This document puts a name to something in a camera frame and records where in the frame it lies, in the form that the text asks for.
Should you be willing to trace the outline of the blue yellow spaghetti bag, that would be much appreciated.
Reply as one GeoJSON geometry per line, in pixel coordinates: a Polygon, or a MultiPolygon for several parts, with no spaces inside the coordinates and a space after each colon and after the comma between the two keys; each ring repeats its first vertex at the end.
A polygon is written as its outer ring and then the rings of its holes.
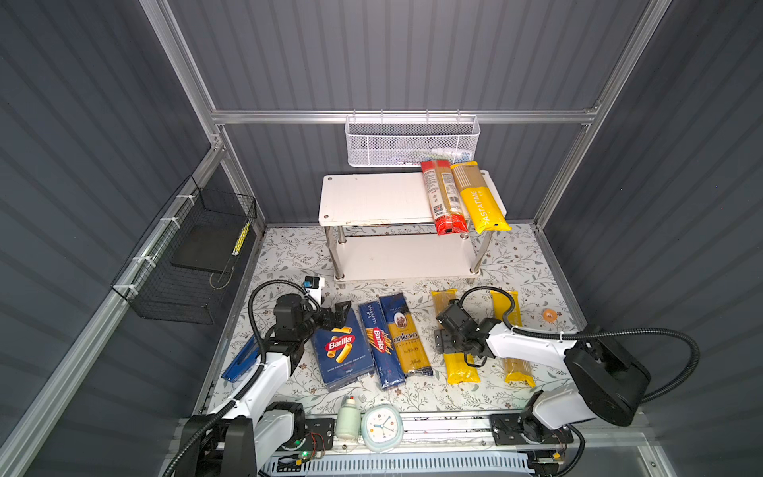
{"type": "Polygon", "coordinates": [[[432,376],[433,369],[403,294],[381,296],[380,304],[405,377],[432,376]]]}

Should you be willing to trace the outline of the red yellow spaghetti bag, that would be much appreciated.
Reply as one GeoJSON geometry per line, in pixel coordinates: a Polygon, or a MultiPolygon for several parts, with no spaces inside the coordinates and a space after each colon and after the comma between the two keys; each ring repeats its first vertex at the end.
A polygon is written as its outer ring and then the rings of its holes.
{"type": "Polygon", "coordinates": [[[429,159],[420,163],[429,209],[439,236],[467,234],[460,193],[450,163],[444,159],[429,159]]]}

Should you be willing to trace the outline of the yellow pasta bag tan window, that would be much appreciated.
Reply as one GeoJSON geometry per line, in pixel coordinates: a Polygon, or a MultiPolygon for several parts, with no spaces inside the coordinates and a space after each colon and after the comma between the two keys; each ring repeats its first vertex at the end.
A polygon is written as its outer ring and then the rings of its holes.
{"type": "Polygon", "coordinates": [[[485,182],[477,162],[453,164],[451,171],[462,203],[478,234],[512,230],[485,182]]]}

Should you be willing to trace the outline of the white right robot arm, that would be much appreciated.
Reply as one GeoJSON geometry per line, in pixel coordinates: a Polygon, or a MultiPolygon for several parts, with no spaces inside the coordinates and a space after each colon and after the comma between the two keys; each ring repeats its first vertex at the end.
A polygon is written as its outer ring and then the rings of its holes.
{"type": "Polygon", "coordinates": [[[592,419],[627,427],[640,405],[671,393],[699,367],[699,345],[679,331],[606,331],[588,325],[573,334],[550,333],[514,325],[507,314],[476,321],[466,311],[465,300],[450,300],[436,320],[468,366],[480,368],[490,359],[518,359],[566,371],[571,377],[564,386],[534,393],[514,419],[514,431],[529,443],[542,443],[559,429],[592,419]],[[685,343],[689,347],[687,365],[669,383],[650,391],[650,372],[619,342],[632,336],[663,336],[685,343]]]}

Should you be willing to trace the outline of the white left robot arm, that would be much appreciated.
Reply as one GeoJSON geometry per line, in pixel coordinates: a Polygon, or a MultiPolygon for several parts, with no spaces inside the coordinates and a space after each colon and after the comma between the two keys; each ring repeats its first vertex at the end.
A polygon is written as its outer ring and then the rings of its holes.
{"type": "Polygon", "coordinates": [[[304,345],[319,329],[343,327],[352,302],[340,301],[323,308],[304,285],[272,279],[256,286],[246,302],[252,337],[258,344],[259,362],[234,389],[229,401],[212,413],[191,417],[181,445],[170,460],[165,476],[195,476],[205,460],[204,449],[224,441],[222,476],[264,476],[262,467],[284,443],[304,437],[304,410],[296,403],[274,403],[278,389],[292,376],[304,354],[304,345]],[[285,285],[296,292],[277,298],[276,323],[262,334],[256,324],[254,300],[271,285],[285,285]]]}

